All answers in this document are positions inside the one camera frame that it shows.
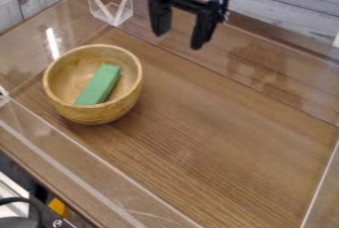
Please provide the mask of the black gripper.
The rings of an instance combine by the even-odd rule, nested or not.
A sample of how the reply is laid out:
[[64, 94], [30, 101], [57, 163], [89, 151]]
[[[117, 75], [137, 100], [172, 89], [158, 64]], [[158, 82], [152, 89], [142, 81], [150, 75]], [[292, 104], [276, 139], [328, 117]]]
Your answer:
[[213, 35], [218, 21], [225, 20], [230, 0], [148, 0], [148, 13], [152, 32], [162, 36], [170, 29], [170, 3], [184, 10], [197, 10], [196, 24], [190, 39], [190, 48], [198, 50]]

